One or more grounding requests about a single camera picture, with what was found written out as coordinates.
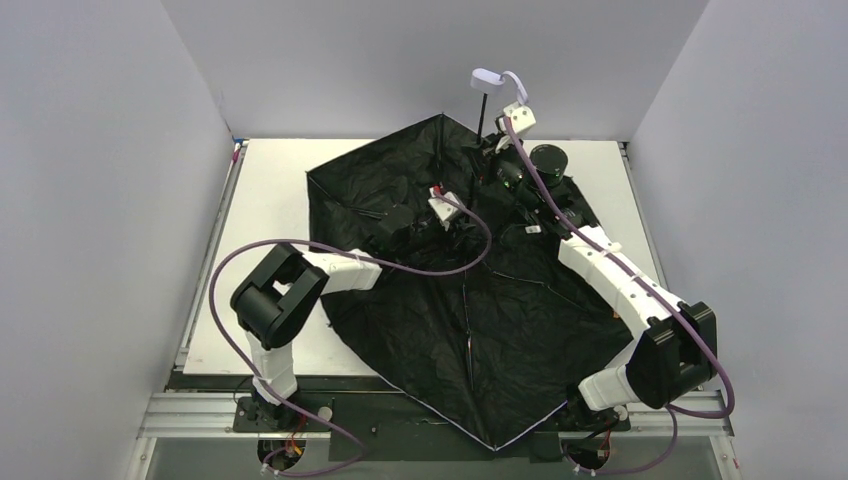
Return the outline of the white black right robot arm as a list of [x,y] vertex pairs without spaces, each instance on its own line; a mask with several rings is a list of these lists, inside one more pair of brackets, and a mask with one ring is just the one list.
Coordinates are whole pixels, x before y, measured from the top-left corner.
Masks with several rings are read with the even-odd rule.
[[528,163],[506,135],[462,146],[478,186],[507,193],[513,209],[558,240],[557,260],[581,278],[623,321],[630,343],[569,393],[568,414],[595,420],[630,403],[659,409],[713,379],[718,369],[715,313],[688,303],[643,272],[613,241],[575,180],[568,156],[552,144]]

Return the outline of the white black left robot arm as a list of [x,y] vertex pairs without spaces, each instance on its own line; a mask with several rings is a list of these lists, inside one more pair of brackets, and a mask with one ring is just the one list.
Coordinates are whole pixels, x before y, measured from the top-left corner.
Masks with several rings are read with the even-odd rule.
[[312,243],[274,243],[230,299],[255,367],[249,418],[281,430],[299,416],[293,342],[316,306],[365,362],[384,357],[390,328],[408,323],[410,308],[426,301],[420,278],[397,266],[420,266],[443,232],[428,208],[312,200]]

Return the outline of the lavender umbrella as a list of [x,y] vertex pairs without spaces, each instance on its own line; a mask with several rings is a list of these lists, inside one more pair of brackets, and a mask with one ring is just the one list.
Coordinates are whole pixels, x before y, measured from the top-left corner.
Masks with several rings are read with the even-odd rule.
[[439,114],[312,169],[312,200],[345,206],[404,204],[431,210],[439,186],[462,214],[420,266],[424,303],[390,328],[386,355],[365,362],[380,377],[499,449],[567,407],[584,377],[631,341],[613,310],[557,260],[558,240],[513,209],[510,196],[478,186],[461,147],[479,140]]

